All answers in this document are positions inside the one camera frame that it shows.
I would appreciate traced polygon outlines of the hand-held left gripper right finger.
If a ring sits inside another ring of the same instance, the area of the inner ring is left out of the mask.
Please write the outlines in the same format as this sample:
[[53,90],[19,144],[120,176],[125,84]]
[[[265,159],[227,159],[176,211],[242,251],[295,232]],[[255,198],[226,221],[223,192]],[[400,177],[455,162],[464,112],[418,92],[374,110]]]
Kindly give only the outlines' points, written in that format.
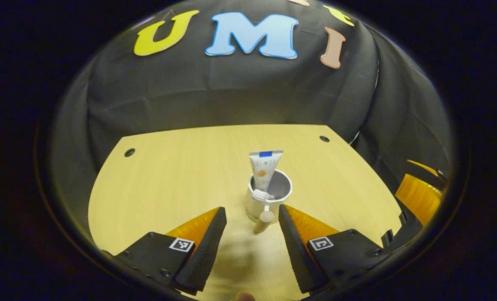
[[338,231],[286,204],[279,224],[302,293],[349,290],[390,255],[356,229]]

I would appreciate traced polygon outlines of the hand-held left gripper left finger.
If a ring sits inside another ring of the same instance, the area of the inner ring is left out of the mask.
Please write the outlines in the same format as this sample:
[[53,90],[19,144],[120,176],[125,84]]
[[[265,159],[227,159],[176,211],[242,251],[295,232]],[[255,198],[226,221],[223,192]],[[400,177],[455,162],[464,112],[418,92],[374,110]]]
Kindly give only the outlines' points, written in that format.
[[103,270],[146,295],[197,295],[211,275],[226,226],[225,208],[216,207],[178,225],[140,229],[102,249]]

